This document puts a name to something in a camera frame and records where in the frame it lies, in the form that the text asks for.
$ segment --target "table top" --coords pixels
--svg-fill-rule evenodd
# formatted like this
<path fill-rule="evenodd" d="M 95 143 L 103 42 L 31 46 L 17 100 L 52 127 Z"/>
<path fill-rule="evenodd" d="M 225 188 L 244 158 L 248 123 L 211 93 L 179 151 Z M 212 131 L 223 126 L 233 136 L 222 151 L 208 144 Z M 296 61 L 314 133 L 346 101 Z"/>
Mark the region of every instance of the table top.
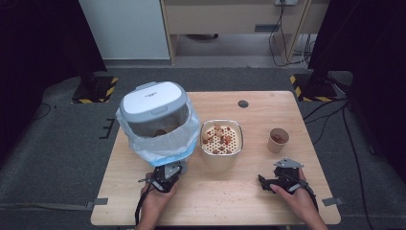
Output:
<path fill-rule="evenodd" d="M 189 92 L 193 107 L 203 124 L 227 119 L 240 124 L 244 146 L 236 164 L 227 172 L 215 173 L 202 160 L 198 143 L 181 175 L 178 190 L 161 216 L 158 225 L 289 225 L 303 224 L 272 192 L 264 191 L 258 174 L 275 178 L 275 162 L 289 157 L 304 164 L 304 174 L 327 224 L 341 217 L 335 205 L 324 206 L 322 199 L 332 197 L 316 152 L 311 144 L 295 97 L 289 91 Z M 248 102 L 248 107 L 238 102 Z M 289 141 L 279 153 L 267 149 L 269 132 L 282 127 Z M 94 225 L 133 225 L 134 212 L 145 183 L 138 180 L 153 168 L 128 146 L 120 129 L 105 171 L 96 205 Z"/>

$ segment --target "power socket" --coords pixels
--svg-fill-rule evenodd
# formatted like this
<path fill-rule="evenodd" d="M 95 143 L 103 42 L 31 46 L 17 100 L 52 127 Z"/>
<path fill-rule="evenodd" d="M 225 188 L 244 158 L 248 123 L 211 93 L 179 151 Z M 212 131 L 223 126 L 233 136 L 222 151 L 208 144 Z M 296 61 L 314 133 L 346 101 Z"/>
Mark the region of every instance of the power socket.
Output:
<path fill-rule="evenodd" d="M 298 0 L 275 0 L 276 6 L 281 6 L 282 2 L 285 6 L 296 6 L 298 5 Z"/>

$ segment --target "black curtain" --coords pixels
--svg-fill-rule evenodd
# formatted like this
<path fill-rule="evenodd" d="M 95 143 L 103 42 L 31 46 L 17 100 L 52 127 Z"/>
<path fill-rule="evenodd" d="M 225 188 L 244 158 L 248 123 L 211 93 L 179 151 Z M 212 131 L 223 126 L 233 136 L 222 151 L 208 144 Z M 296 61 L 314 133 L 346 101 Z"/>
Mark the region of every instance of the black curtain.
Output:
<path fill-rule="evenodd" d="M 331 0 L 309 67 L 352 72 L 348 96 L 371 151 L 406 181 L 404 6 L 400 0 Z"/>
<path fill-rule="evenodd" d="M 0 0 L 0 163 L 48 86 L 97 71 L 105 66 L 79 1 Z"/>

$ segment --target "plastic bag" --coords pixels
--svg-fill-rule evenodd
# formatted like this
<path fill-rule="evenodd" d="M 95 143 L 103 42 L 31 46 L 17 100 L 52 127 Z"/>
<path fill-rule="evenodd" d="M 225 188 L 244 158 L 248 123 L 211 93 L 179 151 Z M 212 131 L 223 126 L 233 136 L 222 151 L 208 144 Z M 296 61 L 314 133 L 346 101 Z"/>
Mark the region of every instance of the plastic bag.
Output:
<path fill-rule="evenodd" d="M 189 109 L 189 117 L 185 124 L 157 137 L 136 135 L 118 109 L 116 117 L 128 137 L 130 148 L 153 167 L 183 160 L 190 156 L 200 134 L 200 121 L 189 98 L 186 104 Z"/>

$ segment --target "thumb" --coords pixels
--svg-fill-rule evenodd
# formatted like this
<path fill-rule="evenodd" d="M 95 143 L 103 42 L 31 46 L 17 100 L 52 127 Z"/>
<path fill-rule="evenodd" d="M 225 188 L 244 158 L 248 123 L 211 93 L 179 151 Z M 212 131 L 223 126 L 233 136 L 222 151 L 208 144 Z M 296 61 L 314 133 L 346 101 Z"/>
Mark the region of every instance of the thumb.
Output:
<path fill-rule="evenodd" d="M 291 197 L 291 194 L 289 194 L 278 185 L 271 184 L 270 187 L 277 195 L 279 195 L 284 200 L 288 200 Z"/>

